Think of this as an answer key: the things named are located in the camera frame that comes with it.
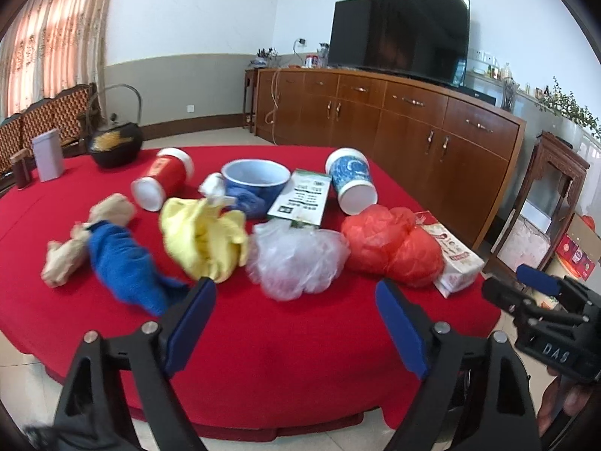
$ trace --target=red paper cup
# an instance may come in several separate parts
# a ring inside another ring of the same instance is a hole
[[[181,149],[167,147],[158,152],[148,171],[131,184],[131,193],[144,210],[158,212],[193,174],[192,158]]]

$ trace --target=red box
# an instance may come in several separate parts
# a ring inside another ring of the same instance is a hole
[[[574,215],[555,252],[569,268],[587,281],[601,258],[601,239],[579,215]]]

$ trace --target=metal screw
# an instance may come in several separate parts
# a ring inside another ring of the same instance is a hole
[[[504,344],[507,342],[507,334],[503,331],[495,331],[494,333],[492,333],[492,337],[495,341],[497,341],[500,344]]]
[[[142,324],[142,332],[144,334],[155,333],[158,328],[159,328],[159,324],[157,324],[155,321],[148,321],[148,322],[144,322]]]
[[[434,331],[437,334],[448,334],[451,332],[451,326],[448,322],[436,322],[434,324]]]
[[[83,340],[88,344],[93,343],[96,339],[98,339],[98,333],[96,331],[88,331],[83,334]]]

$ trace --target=television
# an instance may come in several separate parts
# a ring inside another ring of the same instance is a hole
[[[336,3],[328,65],[464,82],[469,0],[344,0]]]

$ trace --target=round table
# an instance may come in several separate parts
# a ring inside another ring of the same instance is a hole
[[[206,175],[233,159],[263,158],[289,169],[323,171],[329,148],[184,148],[196,172],[182,192],[198,198]],[[35,355],[61,381],[83,334],[104,337],[131,333],[151,319],[144,310],[116,301],[89,265],[57,289],[40,279],[46,244],[68,239],[89,208],[120,192],[131,199],[130,183],[149,166],[155,151],[140,152],[135,163],[101,171],[88,156],[65,161],[59,179],[0,200],[0,330],[19,351]],[[419,204],[377,165],[371,164],[380,203],[419,211]],[[344,214],[331,193],[323,226],[339,230]],[[186,280],[166,255],[158,214],[139,210],[130,223],[133,237],[147,247],[165,274]],[[377,277],[345,270],[327,291],[279,303],[263,295],[244,269],[217,287],[217,303],[186,369],[172,380],[200,435],[238,440],[325,431],[355,424],[362,413],[381,407],[386,423],[402,421],[419,381],[404,367],[374,302]],[[445,300],[433,285],[403,289],[434,320],[459,333],[487,336],[500,311],[472,287]],[[124,375],[132,415],[140,403],[130,373]]]

